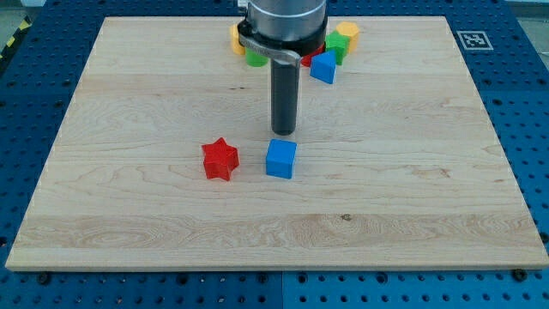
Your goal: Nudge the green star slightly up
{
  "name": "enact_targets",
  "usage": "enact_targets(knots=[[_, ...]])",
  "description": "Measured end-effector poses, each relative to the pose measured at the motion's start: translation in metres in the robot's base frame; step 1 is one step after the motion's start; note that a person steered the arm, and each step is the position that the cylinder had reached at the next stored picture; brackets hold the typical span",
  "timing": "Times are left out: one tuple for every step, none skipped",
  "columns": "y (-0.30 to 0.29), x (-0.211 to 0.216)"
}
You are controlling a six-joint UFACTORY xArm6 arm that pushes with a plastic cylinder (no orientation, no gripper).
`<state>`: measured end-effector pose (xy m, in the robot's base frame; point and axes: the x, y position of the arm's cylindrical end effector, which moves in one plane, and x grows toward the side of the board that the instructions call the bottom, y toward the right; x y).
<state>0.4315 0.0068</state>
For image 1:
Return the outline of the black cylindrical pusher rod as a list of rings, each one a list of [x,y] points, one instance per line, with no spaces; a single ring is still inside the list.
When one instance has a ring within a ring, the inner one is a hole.
[[[298,94],[299,67],[278,60],[271,61],[271,129],[280,136],[295,131]]]

